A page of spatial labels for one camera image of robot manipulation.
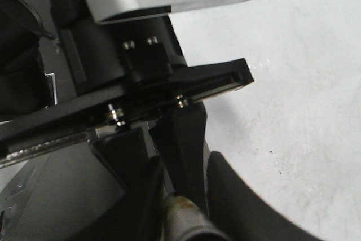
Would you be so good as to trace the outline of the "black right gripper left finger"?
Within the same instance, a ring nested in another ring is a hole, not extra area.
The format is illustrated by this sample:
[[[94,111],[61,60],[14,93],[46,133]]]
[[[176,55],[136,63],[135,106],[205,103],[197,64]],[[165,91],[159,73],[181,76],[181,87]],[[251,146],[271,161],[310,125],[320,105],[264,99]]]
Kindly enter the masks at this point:
[[[149,158],[140,129],[78,143],[44,163],[15,240],[159,240],[162,161]]]

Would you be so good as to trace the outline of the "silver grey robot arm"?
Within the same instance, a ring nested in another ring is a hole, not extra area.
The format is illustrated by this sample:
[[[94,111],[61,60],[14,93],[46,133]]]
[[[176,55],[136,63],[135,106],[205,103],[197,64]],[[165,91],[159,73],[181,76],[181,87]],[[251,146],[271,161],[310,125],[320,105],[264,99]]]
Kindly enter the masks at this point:
[[[205,99],[253,82],[245,59],[190,67],[169,15],[248,0],[1,0],[1,192],[12,235],[45,154],[89,142],[118,201],[70,240],[314,240],[205,143]]]

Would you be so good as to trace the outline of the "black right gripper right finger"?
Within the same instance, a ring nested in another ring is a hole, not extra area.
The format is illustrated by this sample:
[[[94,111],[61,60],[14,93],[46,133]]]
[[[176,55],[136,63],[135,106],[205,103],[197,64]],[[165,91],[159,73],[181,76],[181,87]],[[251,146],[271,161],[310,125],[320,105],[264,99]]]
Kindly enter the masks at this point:
[[[157,122],[157,150],[178,195],[209,215],[232,240],[317,240],[261,199],[223,154],[204,158],[202,103],[167,110]]]

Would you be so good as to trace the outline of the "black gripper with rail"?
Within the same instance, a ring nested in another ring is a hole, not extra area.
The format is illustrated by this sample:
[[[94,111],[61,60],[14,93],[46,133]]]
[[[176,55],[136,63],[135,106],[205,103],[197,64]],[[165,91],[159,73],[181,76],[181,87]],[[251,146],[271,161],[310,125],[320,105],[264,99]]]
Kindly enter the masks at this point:
[[[19,110],[1,126],[1,164],[12,165],[92,139],[96,128],[163,117],[253,82],[244,59],[189,67],[166,16],[97,25],[86,18],[61,31],[75,98],[46,106],[36,94],[45,78],[25,69],[12,100]]]

